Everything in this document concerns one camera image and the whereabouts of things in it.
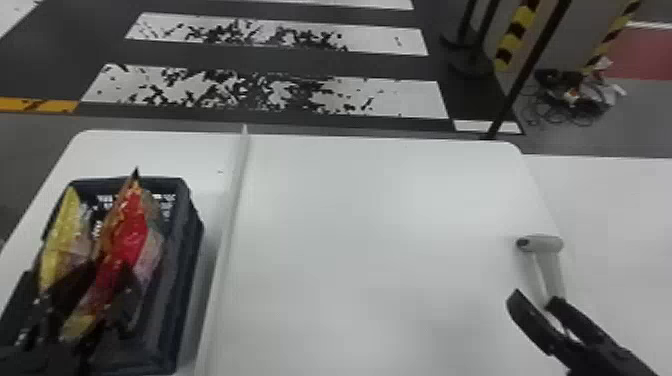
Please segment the yellow and black warning stripe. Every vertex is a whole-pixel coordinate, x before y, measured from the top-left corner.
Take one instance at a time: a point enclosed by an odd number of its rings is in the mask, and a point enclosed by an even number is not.
[[[509,69],[514,55],[523,45],[525,33],[537,18],[540,3],[541,0],[523,0],[516,10],[511,25],[497,47],[495,69],[498,71],[503,72]]]
[[[625,28],[625,26],[630,22],[632,17],[635,16],[635,13],[637,12],[637,9],[642,5],[642,0],[631,0],[626,6],[625,10],[621,13],[621,15],[616,19],[611,24],[611,27],[609,28],[609,31],[607,32],[607,36],[602,39],[602,42],[600,42],[600,45],[595,49],[595,52],[593,52],[593,56],[588,60],[586,65],[583,67],[582,72],[585,76],[593,73],[595,70],[595,66],[597,63],[600,62],[602,57],[606,55],[606,53],[609,51],[609,48],[611,47],[611,44],[618,38],[619,34],[621,34],[621,31]]]
[[[0,97],[0,111],[72,113],[79,101]]]

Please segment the black cable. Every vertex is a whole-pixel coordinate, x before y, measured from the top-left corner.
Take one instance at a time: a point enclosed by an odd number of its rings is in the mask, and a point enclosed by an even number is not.
[[[557,98],[559,91],[554,94],[553,91],[540,85],[527,85],[520,94],[521,97],[529,98],[521,110],[521,118],[532,127],[566,123],[579,127],[590,127],[604,113],[604,108],[608,105],[604,92],[597,85],[584,83],[581,89],[586,88],[597,94],[600,100],[596,101],[594,97],[580,92],[579,100],[570,106],[564,99]]]

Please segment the snack bag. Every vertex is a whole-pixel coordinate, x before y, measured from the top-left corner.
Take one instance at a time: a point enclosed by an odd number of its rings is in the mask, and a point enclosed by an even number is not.
[[[152,223],[156,218],[158,203],[140,187],[136,170],[103,221],[94,247],[94,254],[101,260],[96,279],[64,324],[64,339],[78,338],[96,321],[114,298],[124,264],[136,274],[145,293],[161,257],[163,236]]]
[[[40,294],[89,260],[92,246],[90,214],[91,211],[80,202],[75,189],[66,188],[40,255]]]

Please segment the black post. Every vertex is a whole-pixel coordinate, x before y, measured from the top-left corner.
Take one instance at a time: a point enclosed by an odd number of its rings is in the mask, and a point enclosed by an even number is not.
[[[473,45],[473,41],[467,41],[467,33],[471,24],[471,18],[474,16],[476,3],[478,0],[469,0],[467,8],[462,15],[460,26],[457,29],[457,36],[454,32],[443,32],[441,34],[441,41],[452,48],[467,48]]]
[[[497,133],[499,133],[499,129],[502,127],[502,123],[504,123],[504,118],[509,114],[509,111],[511,111],[511,108],[516,102],[518,95],[520,94],[521,90],[523,90],[525,83],[539,62],[541,55],[546,50],[548,42],[551,41],[553,34],[555,34],[555,31],[558,29],[560,22],[562,22],[562,19],[565,17],[567,9],[569,9],[571,4],[572,0],[558,0],[558,4],[555,6],[555,9],[551,14],[551,18],[548,20],[544,30],[541,32],[539,40],[537,40],[537,43],[535,43],[534,48],[532,48],[532,52],[530,52],[530,56],[527,58],[525,65],[523,65],[523,68],[520,70],[518,77],[516,77],[516,81],[513,83],[513,87],[504,101],[504,106],[490,125],[488,132],[483,137],[481,137],[481,139],[494,140],[497,138]]]
[[[490,0],[488,3],[488,8],[485,10],[485,15],[481,21],[481,26],[478,28],[478,36],[476,37],[476,43],[471,48],[471,53],[469,54],[469,61],[474,62],[478,59],[478,56],[481,54],[483,49],[483,42],[485,42],[485,37],[488,36],[488,31],[490,31],[490,26],[492,21],[495,19],[495,13],[497,13],[497,8],[499,8],[499,3],[502,0]]]
[[[478,36],[471,46],[471,50],[467,55],[461,54],[451,61],[452,67],[462,76],[478,78],[489,76],[494,73],[495,69],[492,61],[483,51],[483,42],[485,42],[485,38],[488,36],[488,31],[490,31],[490,26],[495,19],[495,14],[497,13],[501,1],[502,0],[490,0],[488,7],[485,10],[485,14],[483,15],[483,20],[481,20],[481,25],[478,28]]]

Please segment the white painted stripe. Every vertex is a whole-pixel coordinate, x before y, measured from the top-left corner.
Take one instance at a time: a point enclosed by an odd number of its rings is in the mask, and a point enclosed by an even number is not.
[[[42,0],[1,0],[0,38],[28,15]]]
[[[435,81],[106,64],[83,102],[448,119]]]
[[[460,132],[481,132],[485,133],[492,121],[480,121],[480,120],[454,120],[455,129]],[[508,133],[508,134],[523,134],[522,130],[517,123],[513,121],[505,121],[502,124],[502,128],[499,133]]]
[[[413,28],[143,13],[127,39],[427,56]]]
[[[247,2],[294,3],[305,5],[325,5],[325,6],[341,6],[341,7],[354,7],[354,8],[413,10],[413,3],[411,2],[411,0],[251,0],[251,1],[248,0]]]
[[[665,22],[630,21],[627,26],[633,29],[672,30],[672,24]]]

